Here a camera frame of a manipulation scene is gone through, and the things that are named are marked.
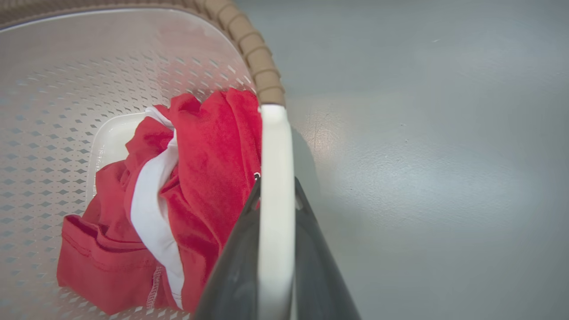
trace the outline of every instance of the perforated basket wall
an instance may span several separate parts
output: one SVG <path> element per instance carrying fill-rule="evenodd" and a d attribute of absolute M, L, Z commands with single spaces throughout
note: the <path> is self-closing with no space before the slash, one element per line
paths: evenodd
<path fill-rule="evenodd" d="M 4 1 L 0 10 L 1 317 L 188 319 L 142 307 L 108 316 L 58 287 L 63 216 L 85 210 L 90 145 L 108 119 L 230 87 L 283 104 L 278 73 L 272 61 L 255 66 L 270 53 L 252 28 L 233 30 L 235 17 L 248 21 L 238 11 L 225 19 L 228 1 L 69 2 Z M 251 35 L 260 45 L 248 47 Z"/>

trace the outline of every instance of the floor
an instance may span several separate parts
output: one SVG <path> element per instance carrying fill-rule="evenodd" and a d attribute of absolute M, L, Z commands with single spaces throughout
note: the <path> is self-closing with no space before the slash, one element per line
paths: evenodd
<path fill-rule="evenodd" d="M 569 319 L 569 2 L 237 3 L 364 319 Z"/>

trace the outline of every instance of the clothing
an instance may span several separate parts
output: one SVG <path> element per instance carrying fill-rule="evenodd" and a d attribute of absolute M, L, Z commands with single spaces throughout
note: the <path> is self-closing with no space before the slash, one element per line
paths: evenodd
<path fill-rule="evenodd" d="M 257 108 L 234 89 L 147 108 L 126 160 L 97 173 L 83 217 L 64 218 L 59 284 L 108 314 L 193 312 L 261 171 Z"/>

